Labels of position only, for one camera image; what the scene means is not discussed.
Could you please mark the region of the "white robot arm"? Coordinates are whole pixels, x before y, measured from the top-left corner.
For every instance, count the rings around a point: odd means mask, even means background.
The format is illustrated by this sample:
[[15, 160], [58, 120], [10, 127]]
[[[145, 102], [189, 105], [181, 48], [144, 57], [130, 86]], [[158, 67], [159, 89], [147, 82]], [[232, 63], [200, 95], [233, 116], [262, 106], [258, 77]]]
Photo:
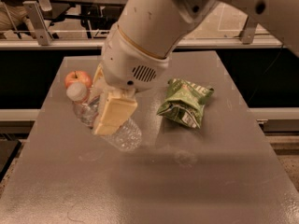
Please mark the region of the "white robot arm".
[[246, 13], [299, 54], [299, 0], [128, 0], [110, 29], [94, 74], [104, 83], [107, 99], [99, 108], [93, 133], [113, 134], [132, 116], [135, 94], [153, 87], [178, 42], [219, 3]]

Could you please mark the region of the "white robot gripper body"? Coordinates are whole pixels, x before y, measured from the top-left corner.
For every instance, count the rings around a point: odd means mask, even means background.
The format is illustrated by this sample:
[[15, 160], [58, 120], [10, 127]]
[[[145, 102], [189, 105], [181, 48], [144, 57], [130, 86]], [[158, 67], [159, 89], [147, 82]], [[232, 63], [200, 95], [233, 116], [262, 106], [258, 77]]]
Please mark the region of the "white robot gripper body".
[[108, 85], [120, 89], [151, 89], [168, 68], [169, 59], [156, 59], [136, 47], [117, 23], [102, 48], [102, 69]]

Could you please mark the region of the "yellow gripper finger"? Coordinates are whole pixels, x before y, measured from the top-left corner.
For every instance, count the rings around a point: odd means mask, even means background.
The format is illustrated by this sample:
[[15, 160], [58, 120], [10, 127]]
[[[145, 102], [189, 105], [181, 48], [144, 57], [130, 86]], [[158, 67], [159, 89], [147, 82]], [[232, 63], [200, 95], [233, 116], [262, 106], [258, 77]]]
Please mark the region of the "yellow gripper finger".
[[90, 88], [90, 96], [88, 102], [90, 103], [96, 97], [99, 97], [104, 92], [104, 87], [106, 86], [106, 81], [103, 73], [102, 64], [97, 66], [93, 77], [93, 84]]
[[104, 89], [100, 96], [98, 116], [93, 123], [93, 134], [112, 135], [133, 115], [136, 108], [134, 90]]

